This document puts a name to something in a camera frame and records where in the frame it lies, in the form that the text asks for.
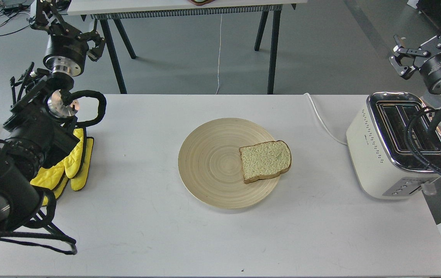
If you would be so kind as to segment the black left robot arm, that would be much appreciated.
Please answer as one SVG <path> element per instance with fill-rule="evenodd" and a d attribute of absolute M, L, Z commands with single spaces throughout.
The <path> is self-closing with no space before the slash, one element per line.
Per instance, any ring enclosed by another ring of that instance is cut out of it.
<path fill-rule="evenodd" d="M 11 79 L 12 116 L 0 139 L 0 241 L 41 246 L 28 239 L 61 241 L 77 254 L 76 240 L 53 224 L 56 199 L 47 188 L 31 185 L 41 168 L 58 164 L 77 146 L 75 128 L 101 122 L 107 100 L 94 90 L 71 93 L 74 77 L 84 71 L 86 58 L 101 58 L 105 39 L 96 29 L 83 33 L 67 23 L 55 0 L 35 0 L 29 25 L 49 35 L 44 68 L 31 64 L 19 81 Z"/>

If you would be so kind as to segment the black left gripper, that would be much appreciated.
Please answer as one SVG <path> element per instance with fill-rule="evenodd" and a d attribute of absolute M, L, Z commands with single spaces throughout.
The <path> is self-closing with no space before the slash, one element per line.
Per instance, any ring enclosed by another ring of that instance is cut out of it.
<path fill-rule="evenodd" d="M 97 31 L 70 35 L 68 27 L 58 12 L 56 0 L 34 0 L 30 5 L 30 28 L 49 35 L 44 66 L 51 71 L 65 72 L 70 76 L 83 74 L 86 56 L 98 61 L 103 54 L 106 40 Z"/>

